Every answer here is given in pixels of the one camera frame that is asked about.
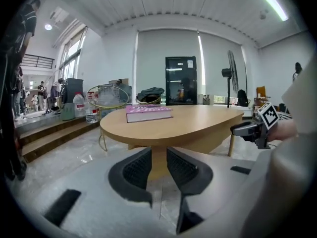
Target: standing fan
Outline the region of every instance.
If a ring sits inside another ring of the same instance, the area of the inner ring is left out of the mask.
[[[234,55],[231,50],[228,50],[228,59],[229,59],[229,69],[222,69],[221,73],[223,77],[227,78],[228,81],[228,99],[227,99],[227,108],[230,103],[230,79],[232,79],[233,91],[238,93],[239,85],[238,85],[238,75],[237,75],[237,67],[236,62],[234,61]]]

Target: oval table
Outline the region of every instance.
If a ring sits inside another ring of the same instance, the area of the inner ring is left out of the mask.
[[[100,121],[104,134],[128,144],[128,149],[151,146],[152,170],[149,180],[168,175],[166,147],[182,147],[210,153],[240,123],[243,112],[207,105],[168,106],[173,118],[127,123],[125,109],[109,113]],[[229,156],[233,146],[230,142]]]

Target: robotic arm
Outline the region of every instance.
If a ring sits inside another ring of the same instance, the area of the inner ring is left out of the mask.
[[[267,134],[279,117],[272,103],[265,103],[257,112],[253,121],[246,121],[230,128],[232,135],[241,136],[245,141],[254,142],[258,149],[270,149]]]

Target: railing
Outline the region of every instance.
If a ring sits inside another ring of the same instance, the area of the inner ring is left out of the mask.
[[[25,54],[21,66],[31,66],[52,69],[54,59]]]

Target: book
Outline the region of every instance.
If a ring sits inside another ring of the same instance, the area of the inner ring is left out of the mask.
[[[172,118],[172,109],[159,105],[132,105],[125,110],[127,122]]]

